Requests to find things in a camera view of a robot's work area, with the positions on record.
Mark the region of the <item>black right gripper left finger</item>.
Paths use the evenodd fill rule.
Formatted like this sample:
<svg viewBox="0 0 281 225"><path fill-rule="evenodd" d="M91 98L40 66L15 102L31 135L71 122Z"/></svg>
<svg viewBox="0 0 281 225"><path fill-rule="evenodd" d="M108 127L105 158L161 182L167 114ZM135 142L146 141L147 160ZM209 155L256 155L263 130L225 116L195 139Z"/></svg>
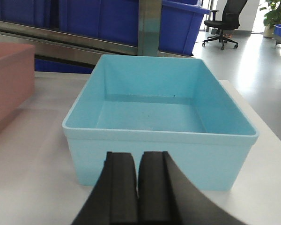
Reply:
<svg viewBox="0 0 281 225"><path fill-rule="evenodd" d="M131 153L108 152L99 179L72 224L138 224L136 186Z"/></svg>

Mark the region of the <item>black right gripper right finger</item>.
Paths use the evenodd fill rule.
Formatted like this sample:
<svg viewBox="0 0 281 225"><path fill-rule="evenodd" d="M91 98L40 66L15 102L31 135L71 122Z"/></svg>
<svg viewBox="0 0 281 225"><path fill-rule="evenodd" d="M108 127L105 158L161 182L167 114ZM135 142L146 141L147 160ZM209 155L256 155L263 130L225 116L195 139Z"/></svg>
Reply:
<svg viewBox="0 0 281 225"><path fill-rule="evenodd" d="M140 225L241 225L198 190L166 151L144 152L139 177Z"/></svg>

